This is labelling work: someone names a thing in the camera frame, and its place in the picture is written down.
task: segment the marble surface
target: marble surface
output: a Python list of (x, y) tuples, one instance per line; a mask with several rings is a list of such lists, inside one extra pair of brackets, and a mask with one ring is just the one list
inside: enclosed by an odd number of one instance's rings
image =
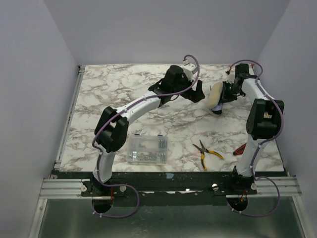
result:
[[(147, 88), (164, 77), (170, 65), (91, 65), (85, 74), (76, 102), (70, 132), (63, 151), (60, 170), (93, 171), (97, 150), (91, 146), (94, 129), (105, 107), (123, 106), (143, 95)], [(208, 97), (210, 86), (226, 80), (226, 65), (202, 65), (200, 79)], [(204, 171), (200, 152), (192, 145), (204, 145), (222, 154), (206, 155), (208, 171), (231, 171), (241, 156), (232, 152), (247, 140), (246, 119), (251, 103), (246, 97), (227, 103), (220, 117), (212, 116), (205, 100), (192, 103), (182, 97), (163, 105), (136, 120), (128, 134), (166, 135), (169, 140), (168, 161), (164, 165), (137, 165), (126, 161), (127, 143), (117, 151), (113, 171), (126, 172), (197, 172)], [(270, 142), (256, 171), (283, 171), (276, 143)]]

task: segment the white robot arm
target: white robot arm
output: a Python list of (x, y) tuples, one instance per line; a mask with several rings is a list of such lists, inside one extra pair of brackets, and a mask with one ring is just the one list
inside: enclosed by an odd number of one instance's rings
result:
[[(152, 85), (143, 96), (123, 107), (117, 109), (107, 107), (104, 110), (96, 127), (95, 134), (99, 132), (104, 123), (113, 117), (113, 115), (117, 112), (124, 112), (121, 113), (116, 120), (112, 121), (116, 122), (115, 127), (108, 125), (96, 140), (103, 151), (99, 164), (96, 165), (96, 169), (93, 172), (96, 179), (98, 179), (97, 171), (103, 183), (111, 178), (115, 152), (123, 146), (126, 140), (128, 126), (145, 113), (169, 102), (172, 97), (160, 95), (177, 93), (193, 84), (193, 75), (197, 71), (198, 67), (188, 62), (185, 62), (185, 65), (182, 67), (172, 65), (166, 72), (165, 77)], [(197, 80), (195, 91), (189, 89), (180, 95), (195, 103), (205, 98), (202, 91), (202, 81)]]
[[(256, 76), (249, 74), (248, 64), (241, 63), (235, 66), (234, 81), (215, 84), (207, 101), (207, 107), (210, 112), (216, 115), (222, 113), (222, 105), (224, 103), (232, 102), (238, 96), (247, 96), (253, 103), (246, 125), (248, 133), (247, 144), (241, 160), (234, 169), (238, 175), (243, 177), (252, 176), (252, 169), (257, 166), (263, 149), (268, 144), (265, 141), (277, 135), (281, 127), (279, 112), (266, 95), (270, 96), (263, 89), (260, 81), (256, 82)], [(283, 112), (284, 103), (281, 100), (275, 100), (275, 102)], [(253, 161), (253, 166), (250, 167), (252, 158), (259, 146), (260, 149)]]

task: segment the white wall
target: white wall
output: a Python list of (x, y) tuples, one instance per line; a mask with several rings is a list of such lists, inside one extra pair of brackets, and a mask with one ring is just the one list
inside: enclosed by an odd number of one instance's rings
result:
[(257, 59), (289, 0), (45, 0), (79, 64)]
[(1, 1), (0, 237), (28, 236), (53, 167), (77, 64), (43, 0)]
[(262, 84), (285, 103), (278, 138), (287, 169), (298, 177), (317, 234), (317, 1), (291, 0), (259, 62)]

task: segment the metal bolt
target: metal bolt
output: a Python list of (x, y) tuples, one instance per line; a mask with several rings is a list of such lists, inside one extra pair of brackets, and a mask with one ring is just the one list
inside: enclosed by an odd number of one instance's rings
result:
[(256, 190), (256, 189), (257, 189), (257, 185), (256, 185), (255, 183), (252, 183), (252, 184), (251, 184), (251, 189), (252, 189), (252, 190)]
[(120, 191), (121, 191), (121, 192), (124, 192), (125, 190), (127, 190), (127, 187), (126, 187), (126, 186), (120, 186)]
[(211, 187), (214, 191), (218, 191), (218, 189), (219, 189), (218, 184), (216, 184), (216, 183), (214, 183)]

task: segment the pliers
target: pliers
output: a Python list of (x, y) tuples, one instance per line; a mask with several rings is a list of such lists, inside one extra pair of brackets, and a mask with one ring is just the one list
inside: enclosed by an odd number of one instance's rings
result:
[(208, 150), (208, 149), (206, 149), (206, 148), (204, 147), (202, 141), (199, 140), (199, 142), (200, 142), (200, 145), (202, 146), (201, 148), (198, 147), (198, 146), (195, 145), (195, 144), (193, 144), (193, 145), (194, 145), (197, 149), (199, 149), (199, 150), (200, 150), (200, 153), (202, 154), (202, 155), (201, 155), (201, 161), (202, 161), (202, 165), (203, 165), (203, 168), (204, 168), (205, 171), (207, 170), (207, 167), (205, 166), (205, 152), (206, 152), (206, 153), (209, 153), (209, 154), (217, 155), (221, 160), (223, 160), (223, 157), (222, 157), (219, 153), (217, 153), (217, 152), (215, 152), (215, 151), (213, 151), (213, 150)]

